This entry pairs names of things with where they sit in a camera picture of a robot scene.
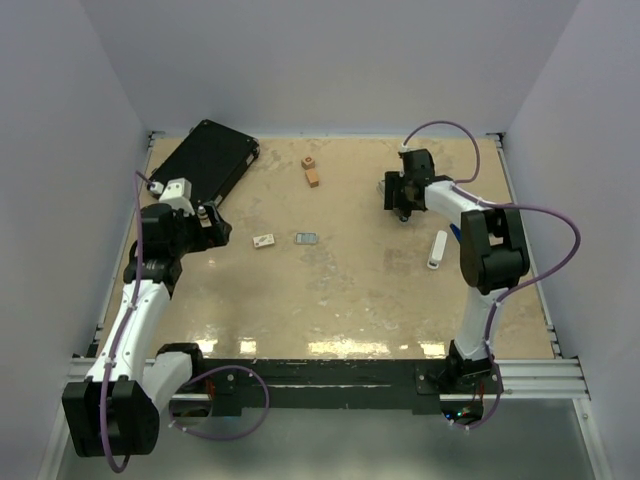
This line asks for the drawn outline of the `grey metal stapler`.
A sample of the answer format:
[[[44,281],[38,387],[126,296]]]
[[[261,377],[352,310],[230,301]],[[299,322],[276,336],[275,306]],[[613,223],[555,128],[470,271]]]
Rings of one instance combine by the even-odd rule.
[[[380,194],[382,200],[383,200],[383,209],[385,211],[391,212],[401,223],[407,223],[410,219],[409,216],[405,215],[403,211],[401,211],[400,209],[394,207],[391,209],[387,209],[385,207],[386,205],[386,186],[385,186],[385,181],[384,180],[380,180],[377,184],[376,187],[377,192]]]

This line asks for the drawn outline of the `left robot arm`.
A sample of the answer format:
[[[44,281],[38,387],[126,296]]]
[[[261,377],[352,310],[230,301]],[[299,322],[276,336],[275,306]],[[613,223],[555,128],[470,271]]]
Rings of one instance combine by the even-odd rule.
[[[138,207],[137,237],[123,271],[120,307],[102,351],[84,379],[70,381],[62,405],[80,457],[148,455],[160,413],[180,387],[200,390],[207,380],[194,343],[165,346],[152,368],[146,355],[182,273],[182,258],[228,244],[232,227],[211,202],[188,213],[167,202]]]

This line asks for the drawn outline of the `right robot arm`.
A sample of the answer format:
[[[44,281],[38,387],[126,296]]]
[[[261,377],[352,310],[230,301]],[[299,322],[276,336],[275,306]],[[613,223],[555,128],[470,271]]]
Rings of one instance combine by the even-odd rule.
[[[459,266],[469,290],[462,326],[436,381],[466,393],[492,373],[492,328],[503,295],[530,269],[522,219],[518,211],[486,203],[438,175],[428,150],[399,157],[402,169],[384,174],[384,209],[402,222],[415,211],[432,211],[459,230]]]

